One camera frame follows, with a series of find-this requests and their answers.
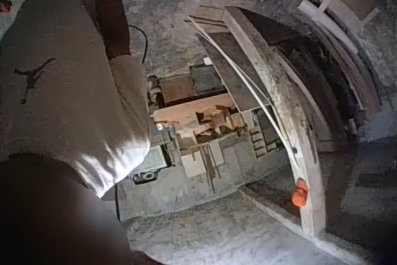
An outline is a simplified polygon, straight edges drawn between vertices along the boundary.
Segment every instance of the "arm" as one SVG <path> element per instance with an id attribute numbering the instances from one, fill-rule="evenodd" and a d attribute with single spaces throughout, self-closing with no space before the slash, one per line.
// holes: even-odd
<path id="1" fill-rule="evenodd" d="M 130 34 L 122 0 L 96 0 L 99 29 L 108 59 L 130 54 Z"/>

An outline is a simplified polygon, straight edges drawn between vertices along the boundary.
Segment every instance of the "concrete wall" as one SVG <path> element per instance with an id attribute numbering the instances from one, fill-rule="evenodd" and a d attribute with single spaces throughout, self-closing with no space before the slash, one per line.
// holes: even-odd
<path id="1" fill-rule="evenodd" d="M 288 164 L 285 150 L 272 151 L 259 162 L 252 153 L 252 145 L 244 138 L 238 142 L 222 144 L 225 163 L 219 166 L 221 178 L 213 180 L 215 193 L 207 183 L 205 174 L 188 178 L 183 165 L 159 172 L 157 181 L 135 185 L 124 180 L 119 188 L 122 220 L 133 217 L 152 217 L 188 209 L 224 197 L 237 191 L 239 186 L 258 180 Z M 114 201 L 107 202 L 114 209 Z"/>

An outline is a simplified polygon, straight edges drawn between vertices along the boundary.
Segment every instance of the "sleeve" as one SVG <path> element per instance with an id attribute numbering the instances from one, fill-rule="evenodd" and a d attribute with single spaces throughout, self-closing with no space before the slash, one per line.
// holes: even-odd
<path id="1" fill-rule="evenodd" d="M 138 57 L 123 55 L 109 61 L 120 101 L 126 114 L 138 119 L 149 138 L 148 80 Z"/>

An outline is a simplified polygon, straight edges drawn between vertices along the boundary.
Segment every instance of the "jumpman logo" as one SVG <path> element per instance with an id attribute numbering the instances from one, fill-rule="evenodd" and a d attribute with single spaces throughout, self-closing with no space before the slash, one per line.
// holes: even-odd
<path id="1" fill-rule="evenodd" d="M 54 61 L 55 58 L 50 58 L 46 62 L 44 62 L 42 65 L 40 65 L 38 68 L 35 68 L 34 70 L 31 71 L 20 71 L 18 69 L 14 70 L 15 74 L 18 74 L 20 76 L 26 76 L 26 88 L 25 88 L 25 93 L 24 97 L 20 100 L 21 104 L 26 104 L 27 96 L 29 94 L 29 91 L 31 89 L 36 88 L 36 84 L 38 79 L 42 76 L 44 73 L 44 68 L 52 61 Z"/>

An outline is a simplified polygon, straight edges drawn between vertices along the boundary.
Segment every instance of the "person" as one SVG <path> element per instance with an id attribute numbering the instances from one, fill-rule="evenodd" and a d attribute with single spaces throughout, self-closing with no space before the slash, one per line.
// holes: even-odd
<path id="1" fill-rule="evenodd" d="M 123 2 L 95 2 L 99 32 L 81 0 L 27 0 L 0 43 L 1 222 L 12 264 L 159 264 L 131 254 L 99 199 L 144 160 L 150 132 Z"/>

